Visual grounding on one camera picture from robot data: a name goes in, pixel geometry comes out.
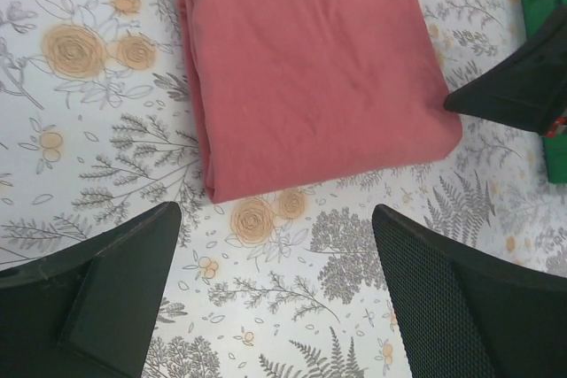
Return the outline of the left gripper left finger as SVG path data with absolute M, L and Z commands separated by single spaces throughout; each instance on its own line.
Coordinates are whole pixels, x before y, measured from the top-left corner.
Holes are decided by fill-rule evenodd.
M 154 206 L 1 273 L 3 377 L 139 377 L 182 214 Z

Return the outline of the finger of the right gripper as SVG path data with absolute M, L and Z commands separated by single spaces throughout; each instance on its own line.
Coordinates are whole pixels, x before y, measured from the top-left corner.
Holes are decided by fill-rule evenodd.
M 447 96 L 449 112 L 546 134 L 566 110 L 566 6 L 508 58 Z

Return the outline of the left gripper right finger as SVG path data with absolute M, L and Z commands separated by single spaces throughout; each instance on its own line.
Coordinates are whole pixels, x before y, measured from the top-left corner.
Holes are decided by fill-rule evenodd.
M 414 377 L 564 377 L 566 280 L 458 243 L 385 204 L 372 227 Z

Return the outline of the pink t shirt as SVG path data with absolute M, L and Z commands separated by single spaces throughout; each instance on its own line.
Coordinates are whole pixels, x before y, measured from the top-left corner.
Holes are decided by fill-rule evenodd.
M 419 0 L 178 2 L 214 203 L 439 161 L 462 138 Z

